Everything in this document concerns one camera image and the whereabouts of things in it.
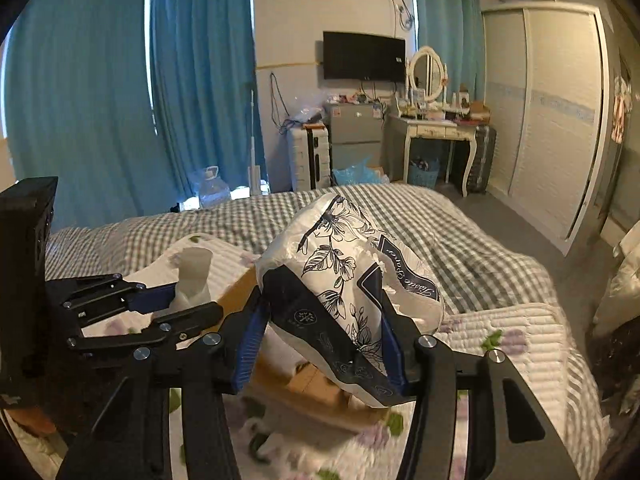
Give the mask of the white plush cloth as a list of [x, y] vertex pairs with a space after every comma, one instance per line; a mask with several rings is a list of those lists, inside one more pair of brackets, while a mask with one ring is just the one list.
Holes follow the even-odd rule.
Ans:
[[209, 303], [208, 276], [212, 255], [206, 248], [188, 247], [172, 257], [171, 262], [178, 270], [178, 282], [169, 307], [171, 312]]

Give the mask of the teal curtain left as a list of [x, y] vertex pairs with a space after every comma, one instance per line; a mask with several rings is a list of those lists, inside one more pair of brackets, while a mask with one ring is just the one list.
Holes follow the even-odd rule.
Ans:
[[162, 214], [265, 161], [252, 0], [1, 0], [19, 179], [58, 179], [55, 229]]

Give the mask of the white drawer cabinet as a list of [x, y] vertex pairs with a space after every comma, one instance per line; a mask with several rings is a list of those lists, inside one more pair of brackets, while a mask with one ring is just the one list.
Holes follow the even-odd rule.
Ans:
[[317, 124], [291, 128], [286, 140], [293, 191], [328, 188], [331, 185], [331, 156], [326, 127]]

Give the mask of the grey checked bed cover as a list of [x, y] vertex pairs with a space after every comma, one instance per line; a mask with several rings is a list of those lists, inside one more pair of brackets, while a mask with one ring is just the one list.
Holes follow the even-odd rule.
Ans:
[[[437, 335], [456, 350], [501, 349], [552, 420], [578, 474], [594, 478], [610, 424], [578, 351], [548, 271], [511, 252], [457, 206], [406, 184], [343, 186], [378, 234], [436, 286], [445, 309]], [[191, 237], [259, 255], [294, 216], [328, 192], [289, 192], [229, 200], [210, 209], [157, 214], [51, 235], [47, 278], [140, 271]], [[226, 402], [245, 479], [391, 479], [407, 441], [411, 404], [396, 406], [365, 430], [333, 429], [250, 391]]]

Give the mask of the white dressing table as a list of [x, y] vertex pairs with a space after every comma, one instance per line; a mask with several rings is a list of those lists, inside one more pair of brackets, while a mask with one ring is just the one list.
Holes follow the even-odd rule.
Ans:
[[447, 148], [445, 180], [451, 179], [454, 149], [461, 143], [468, 148], [468, 157], [464, 166], [460, 193], [469, 196], [468, 180], [478, 149], [475, 128], [464, 126], [450, 120], [422, 120], [390, 116], [385, 119], [381, 162], [387, 177], [392, 181], [407, 183], [411, 155], [419, 151], [434, 152], [433, 143]]

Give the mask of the white floral quilt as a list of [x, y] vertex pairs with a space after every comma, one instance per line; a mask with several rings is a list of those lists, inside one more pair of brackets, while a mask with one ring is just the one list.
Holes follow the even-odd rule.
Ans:
[[461, 353], [413, 321], [408, 307], [419, 289], [405, 279], [397, 250], [362, 237], [281, 236], [256, 268], [256, 285], [232, 313], [209, 300], [176, 312], [176, 284], [125, 285], [122, 307], [153, 321], [137, 334], [85, 341], [85, 352], [122, 371], [61, 478], [170, 478], [174, 387], [188, 477], [239, 478], [224, 397], [250, 380], [266, 330], [364, 403], [413, 404], [401, 479], [449, 476], [460, 391], [471, 397], [468, 478], [576, 477], [550, 418], [503, 352]]

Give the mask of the blue plastic bag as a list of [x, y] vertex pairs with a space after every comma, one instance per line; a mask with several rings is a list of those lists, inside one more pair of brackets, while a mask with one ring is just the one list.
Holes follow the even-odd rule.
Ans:
[[332, 170], [332, 182], [337, 186], [357, 184], [386, 184], [390, 178], [381, 167], [370, 167], [367, 159], [345, 169]]

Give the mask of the white sliding wardrobe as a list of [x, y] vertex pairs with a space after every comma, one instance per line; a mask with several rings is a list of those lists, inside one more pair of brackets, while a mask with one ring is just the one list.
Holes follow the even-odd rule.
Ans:
[[497, 130], [488, 190], [568, 254], [603, 164], [611, 77], [601, 13], [523, 1], [483, 20], [485, 103]]

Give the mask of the oval vanity mirror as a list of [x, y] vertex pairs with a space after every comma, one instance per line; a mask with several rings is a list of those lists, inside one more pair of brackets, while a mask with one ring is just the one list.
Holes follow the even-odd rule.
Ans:
[[416, 51], [407, 66], [408, 95], [413, 104], [435, 102], [444, 91], [447, 76], [440, 56], [431, 47]]

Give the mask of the teal curtain right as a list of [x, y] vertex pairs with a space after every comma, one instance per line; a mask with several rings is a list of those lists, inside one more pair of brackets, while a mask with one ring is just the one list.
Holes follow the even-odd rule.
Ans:
[[418, 45], [448, 67], [448, 89], [465, 86], [470, 99], [485, 93], [485, 37], [480, 0], [416, 0]]

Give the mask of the blue laundry basket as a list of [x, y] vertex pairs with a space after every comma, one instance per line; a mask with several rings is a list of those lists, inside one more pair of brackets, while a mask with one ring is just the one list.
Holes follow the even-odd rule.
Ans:
[[411, 159], [409, 162], [407, 182], [421, 188], [434, 188], [439, 176], [438, 158]]

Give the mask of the floral black white tissue pack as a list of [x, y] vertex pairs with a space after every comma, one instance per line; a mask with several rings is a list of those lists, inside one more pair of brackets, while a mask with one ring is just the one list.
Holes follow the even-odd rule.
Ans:
[[324, 194], [300, 210], [256, 263], [274, 332], [370, 408], [410, 401], [387, 377], [381, 299], [423, 335], [444, 317], [432, 272], [372, 214]]

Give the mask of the teal curtain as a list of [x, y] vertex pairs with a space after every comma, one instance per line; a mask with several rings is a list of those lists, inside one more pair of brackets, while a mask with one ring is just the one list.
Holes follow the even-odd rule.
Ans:
[[252, 0], [1, 0], [19, 179], [58, 179], [55, 229], [162, 214], [265, 161]]
[[480, 0], [416, 0], [418, 45], [448, 67], [448, 89], [465, 86], [470, 99], [485, 93], [485, 37]]

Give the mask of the small grey fridge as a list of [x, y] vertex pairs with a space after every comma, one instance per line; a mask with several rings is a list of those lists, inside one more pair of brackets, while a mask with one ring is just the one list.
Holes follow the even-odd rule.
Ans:
[[326, 124], [331, 144], [333, 169], [343, 170], [364, 162], [380, 166], [383, 113], [378, 103], [326, 103]]

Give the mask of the large water bottle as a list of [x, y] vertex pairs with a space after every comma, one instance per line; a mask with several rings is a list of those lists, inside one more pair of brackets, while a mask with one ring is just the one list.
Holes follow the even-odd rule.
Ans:
[[198, 200], [203, 209], [213, 208], [213, 206], [231, 200], [229, 185], [221, 179], [217, 166], [209, 166], [204, 169], [198, 187]]

